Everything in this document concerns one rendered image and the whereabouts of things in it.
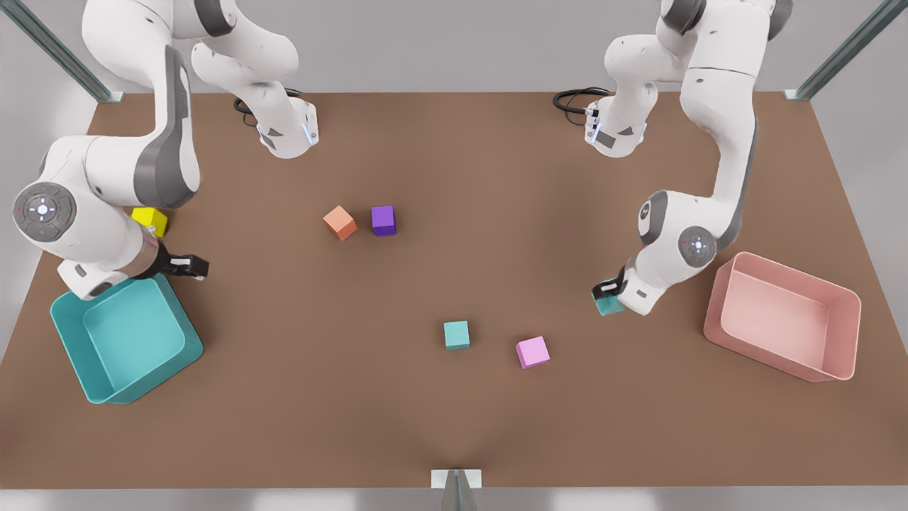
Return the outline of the pink cube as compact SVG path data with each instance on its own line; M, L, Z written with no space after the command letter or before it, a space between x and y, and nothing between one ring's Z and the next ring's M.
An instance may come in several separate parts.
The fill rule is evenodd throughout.
M547 343L542 336L520 341L515 349L522 369L535 368L550 360Z

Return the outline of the pink plastic bin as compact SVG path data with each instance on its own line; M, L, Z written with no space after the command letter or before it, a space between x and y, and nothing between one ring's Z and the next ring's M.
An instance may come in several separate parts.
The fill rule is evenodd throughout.
M755 253L720 266L708 303L707 340L814 384L856 371L859 296Z

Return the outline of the silver frame post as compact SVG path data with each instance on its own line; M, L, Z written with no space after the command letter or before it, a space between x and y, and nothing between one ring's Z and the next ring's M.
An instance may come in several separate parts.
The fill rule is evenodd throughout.
M431 488L442 489L441 511L479 511L473 490L482 488L480 469L433 469Z
M869 43L883 32L902 12L908 0L883 0L856 29L837 47L836 51L795 89L782 91L785 100L811 101L840 71L852 62Z
M62 43L22 0L0 0L0 11L18 26L36 45L74 79L97 103L114 104L123 100L123 92L111 91Z

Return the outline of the teal plastic bin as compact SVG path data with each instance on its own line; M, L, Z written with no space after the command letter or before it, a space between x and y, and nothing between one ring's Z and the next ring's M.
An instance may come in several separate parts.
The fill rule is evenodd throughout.
M95 405L133 403L204 351L164 275L120 282L90 301L65 293L51 304L50 317Z

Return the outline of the orange cube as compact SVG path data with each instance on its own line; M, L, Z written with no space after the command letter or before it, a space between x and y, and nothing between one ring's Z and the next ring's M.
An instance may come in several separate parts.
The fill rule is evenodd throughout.
M328 229L337 239L344 241L358 229L354 218L342 206L337 206L322 217Z

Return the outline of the yellow cube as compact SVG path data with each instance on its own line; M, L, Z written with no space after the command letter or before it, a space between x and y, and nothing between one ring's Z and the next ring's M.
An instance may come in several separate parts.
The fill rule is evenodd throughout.
M155 207L136 207L132 209L130 217L154 236L161 238L165 235L168 217L161 210Z

